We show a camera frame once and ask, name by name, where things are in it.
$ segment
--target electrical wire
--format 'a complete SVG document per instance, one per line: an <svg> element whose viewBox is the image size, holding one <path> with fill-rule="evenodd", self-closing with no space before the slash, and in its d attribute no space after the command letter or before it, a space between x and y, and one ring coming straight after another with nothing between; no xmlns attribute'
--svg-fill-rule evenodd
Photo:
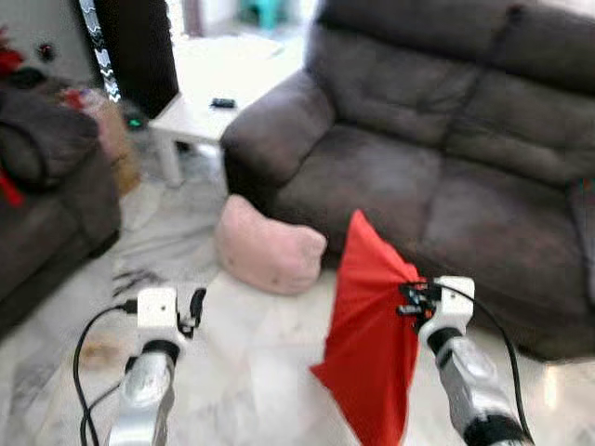
<svg viewBox="0 0 595 446"><path fill-rule="evenodd" d="M521 378L519 376L519 364L517 362L516 349L514 347L514 344L510 340L508 333L506 333L506 330L504 329L504 327L502 327L502 325L500 325L500 323L496 319L496 316L494 316L494 313L492 313L492 311L483 302L480 302L479 300L471 297L470 295L463 293L460 290L457 290L456 288L453 288L452 286L444 285L444 284L438 283L438 282L411 282L408 284L409 285L426 285L426 286L435 285L435 286L439 286L440 288L442 288L444 290L452 291L454 293L457 293L458 295L462 295L466 299L473 302L474 305L477 305L477 307L483 312L483 314L485 314L488 317L488 319L490 320L490 322L498 329L498 331L502 335L502 338L504 339L504 343L506 344L507 351L509 352L510 368L512 369L512 381L514 382L514 396L515 396L516 405L517 405L517 412L519 414L519 421L521 422L521 427L522 427L522 430L524 431L524 434L529 438L530 441L534 442L533 436L531 435L531 430L529 429L529 426L527 424L527 419L524 415L524 407L522 405Z"/></svg>
<svg viewBox="0 0 595 446"><path fill-rule="evenodd" d="M112 395L112 393L115 392L120 387L120 384L122 384L122 383L120 381L118 381L116 384L114 384L113 386L108 388L106 391L104 391L101 395L99 395L89 406L89 413L93 412L93 409L95 409L95 407L98 404L100 404L102 401L104 401L106 398L108 398L110 395ZM83 414L83 416L81 418L81 425L79 428L81 437L86 438L86 424L89 419L90 418L87 418Z"/></svg>
<svg viewBox="0 0 595 446"><path fill-rule="evenodd" d="M76 395L78 396L78 400L81 403L81 407L83 408L83 417L88 420L89 428L91 430L91 439L93 440L94 446L99 446L99 438L97 435L97 430L95 429L95 425L93 424L93 419L91 418L91 411L86 403L85 393L83 392L83 388L81 387L81 379L79 376L79 362L81 357L81 350L83 348L83 343L85 342L85 338L91 326L99 319L101 316L106 315L112 311L122 310L126 311L125 305L116 305L114 307L109 307L100 311L96 314L91 321L88 322L85 329L81 333L81 336L78 339L78 343L76 345L76 350L74 351L74 359L73 359L73 380L74 380L74 387L76 388ZM81 444L83 446L87 446L86 442L86 433L83 429L81 431Z"/></svg>

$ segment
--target gray couch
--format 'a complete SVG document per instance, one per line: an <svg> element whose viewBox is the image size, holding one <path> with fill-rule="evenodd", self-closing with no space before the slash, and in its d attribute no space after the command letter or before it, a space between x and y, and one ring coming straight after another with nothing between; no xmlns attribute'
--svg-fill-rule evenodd
<svg viewBox="0 0 595 446"><path fill-rule="evenodd" d="M0 90L0 165L24 196L0 193L1 335L117 240L120 209L95 122L36 95Z"/></svg>
<svg viewBox="0 0 595 446"><path fill-rule="evenodd" d="M230 192L340 255L365 211L546 360L595 352L595 22L494 0L326 0L305 68L221 144ZM485 321L476 317L476 322Z"/></svg>

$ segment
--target pink pillow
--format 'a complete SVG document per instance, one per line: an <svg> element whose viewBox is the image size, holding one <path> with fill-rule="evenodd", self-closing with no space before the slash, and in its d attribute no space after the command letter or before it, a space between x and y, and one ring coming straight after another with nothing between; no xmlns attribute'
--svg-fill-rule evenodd
<svg viewBox="0 0 595 446"><path fill-rule="evenodd" d="M231 275L280 295L308 290L326 249L323 234L266 218L240 195L225 203L215 240L219 260Z"/></svg>

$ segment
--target teal stool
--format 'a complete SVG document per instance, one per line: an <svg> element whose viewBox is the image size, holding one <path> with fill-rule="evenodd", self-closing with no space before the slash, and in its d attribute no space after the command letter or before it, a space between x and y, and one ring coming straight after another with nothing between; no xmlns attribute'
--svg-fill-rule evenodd
<svg viewBox="0 0 595 446"><path fill-rule="evenodd" d="M282 5L283 0L242 0L243 11L258 10L260 28L264 30L273 30L277 26Z"/></svg>

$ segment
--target sofa armrest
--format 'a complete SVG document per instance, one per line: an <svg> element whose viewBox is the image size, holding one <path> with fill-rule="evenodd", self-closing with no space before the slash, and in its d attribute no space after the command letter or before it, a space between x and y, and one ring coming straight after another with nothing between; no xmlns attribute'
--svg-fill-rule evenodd
<svg viewBox="0 0 595 446"><path fill-rule="evenodd" d="M280 186L298 171L334 121L326 94L299 71L240 113L225 130L221 147Z"/></svg>
<svg viewBox="0 0 595 446"><path fill-rule="evenodd" d="M590 303L595 308L595 180L574 184L569 201L587 263Z"/></svg>
<svg viewBox="0 0 595 446"><path fill-rule="evenodd" d="M92 118L33 93L0 92L0 160L18 182L55 186L99 147Z"/></svg>

